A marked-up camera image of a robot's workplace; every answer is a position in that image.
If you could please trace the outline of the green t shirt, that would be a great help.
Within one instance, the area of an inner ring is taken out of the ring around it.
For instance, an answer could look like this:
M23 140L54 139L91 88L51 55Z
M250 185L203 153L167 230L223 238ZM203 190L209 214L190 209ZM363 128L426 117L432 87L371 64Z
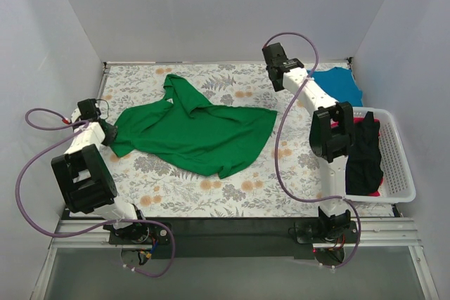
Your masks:
M168 74L159 101L124 110L111 144L118 157L133 150L201 176L232 176L249 167L270 139L277 112L214 105L186 79Z

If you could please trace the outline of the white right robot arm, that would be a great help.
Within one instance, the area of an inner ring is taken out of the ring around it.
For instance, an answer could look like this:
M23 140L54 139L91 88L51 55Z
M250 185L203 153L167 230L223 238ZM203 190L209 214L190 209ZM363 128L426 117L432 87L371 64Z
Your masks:
M318 220L300 235L334 242L351 223L351 207L345 202L345 170L354 142L353 108L329 96L313 80L313 72L298 59L289 59L280 43L266 43L262 53L274 89L291 92L294 98L288 107L299 101L311 116L309 146L319 162L322 197L316 200Z

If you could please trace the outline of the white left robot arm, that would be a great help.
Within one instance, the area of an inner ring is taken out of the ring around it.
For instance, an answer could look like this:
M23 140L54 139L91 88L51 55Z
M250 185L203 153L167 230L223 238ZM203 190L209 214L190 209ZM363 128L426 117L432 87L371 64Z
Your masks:
M103 119L74 129L79 132L51 167L67 208L73 213L99 216L112 221L105 229L133 243L145 242L150 234L137 207L118 198L118 192L99 150L109 145L117 129Z

